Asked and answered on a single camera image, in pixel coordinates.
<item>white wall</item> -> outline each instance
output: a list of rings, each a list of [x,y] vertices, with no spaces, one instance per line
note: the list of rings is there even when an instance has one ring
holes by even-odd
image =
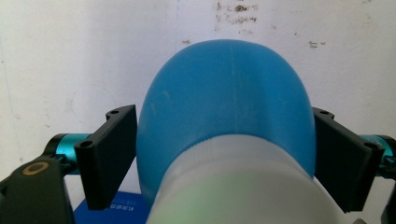
[[[117,106],[140,111],[161,66],[209,39],[277,51],[313,106],[353,132],[396,137],[395,22],[393,0],[1,1],[0,179],[56,133],[91,133]]]

